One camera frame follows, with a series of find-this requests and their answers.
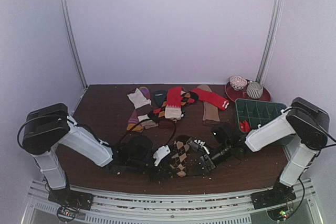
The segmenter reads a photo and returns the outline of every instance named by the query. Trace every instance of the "red plate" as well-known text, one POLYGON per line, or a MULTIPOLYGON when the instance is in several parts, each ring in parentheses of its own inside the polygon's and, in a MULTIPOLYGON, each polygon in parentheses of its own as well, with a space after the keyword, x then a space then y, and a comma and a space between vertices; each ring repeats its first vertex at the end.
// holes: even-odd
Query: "red plate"
MULTIPOLYGON (((227 97, 233 102, 236 102, 237 99, 254 100, 254 99, 248 97, 248 95, 246 94, 246 89, 247 89, 247 86, 244 87, 242 90, 236 91, 231 87, 230 82, 228 82, 225 85, 225 93, 226 93, 227 97)), ((271 101, 271 95, 269 94, 269 92, 267 91, 267 89, 265 87, 264 87, 264 91, 263 91, 262 94, 263 95, 259 99, 256 99, 257 101, 264 101, 264 102, 270 102, 271 101)))

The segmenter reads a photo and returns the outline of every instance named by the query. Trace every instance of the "tan sock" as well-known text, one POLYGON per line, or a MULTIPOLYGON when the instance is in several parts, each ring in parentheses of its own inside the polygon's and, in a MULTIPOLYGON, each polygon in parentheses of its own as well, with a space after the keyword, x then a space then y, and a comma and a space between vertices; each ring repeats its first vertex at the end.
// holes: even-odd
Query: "tan sock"
MULTIPOLYGON (((212 92, 208 85, 199 85, 197 88, 212 92)), ((212 126, 217 124, 219 120, 218 108, 208 102, 204 103, 204 113, 203 113, 203 124, 207 126, 212 126)))

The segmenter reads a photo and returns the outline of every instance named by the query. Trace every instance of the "red sock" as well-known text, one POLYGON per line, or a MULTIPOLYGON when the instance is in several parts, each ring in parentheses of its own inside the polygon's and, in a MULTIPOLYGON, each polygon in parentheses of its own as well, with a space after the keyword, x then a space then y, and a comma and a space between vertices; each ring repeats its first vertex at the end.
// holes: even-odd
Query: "red sock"
POLYGON ((182 87, 175 87, 168 90, 167 106, 164 112, 165 118, 181 118, 181 91, 182 87))
POLYGON ((211 103, 221 110, 225 110, 229 105, 228 100, 214 92, 209 92, 202 89, 193 89, 192 92, 198 94, 198 99, 200 101, 211 103))

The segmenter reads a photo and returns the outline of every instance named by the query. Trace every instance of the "wooden tabletop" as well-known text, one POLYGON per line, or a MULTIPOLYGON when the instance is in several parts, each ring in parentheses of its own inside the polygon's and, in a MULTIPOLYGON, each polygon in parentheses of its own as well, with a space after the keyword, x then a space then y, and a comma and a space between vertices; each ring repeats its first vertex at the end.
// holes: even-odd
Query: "wooden tabletop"
MULTIPOLYGON (((168 90, 178 85, 90 85, 74 118, 79 123, 90 125, 100 139, 113 144, 126 132, 128 119, 134 109, 127 93, 140 86, 146 86, 153 92, 168 90)), ((180 86, 189 91, 197 85, 180 86)), ((224 85, 210 85, 210 88, 225 96, 224 85)), ((219 111, 221 122, 234 125, 234 106, 234 103, 231 103, 225 111, 219 111)), ((218 143, 211 134, 211 127, 202 123, 203 110, 201 101, 186 107, 185 117, 177 123, 175 136, 190 135, 215 147, 218 143)), ((154 142, 154 147, 160 147, 167 141, 171 132, 172 129, 155 127, 144 130, 143 134, 154 142)), ((267 146, 259 152, 246 155, 240 164, 235 158, 230 158, 205 176, 172 178, 154 183, 149 181, 148 175, 135 171, 126 171, 120 175, 110 174, 63 145, 58 147, 57 155, 72 185, 133 194, 211 194, 264 188, 273 185, 287 163, 281 146, 267 146)))

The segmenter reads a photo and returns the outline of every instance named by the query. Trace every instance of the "green basket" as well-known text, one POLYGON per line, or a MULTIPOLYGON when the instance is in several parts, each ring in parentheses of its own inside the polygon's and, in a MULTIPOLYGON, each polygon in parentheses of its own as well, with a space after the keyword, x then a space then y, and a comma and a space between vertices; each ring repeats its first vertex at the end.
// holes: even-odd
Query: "green basket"
MULTIPOLYGON (((265 125, 281 115, 281 110, 287 106, 283 103, 262 102, 248 99, 236 100, 235 122, 237 129, 241 131, 239 123, 246 120, 251 130, 257 129, 258 125, 265 125)), ((286 136, 277 141, 278 144, 286 145, 293 139, 293 135, 286 136)))

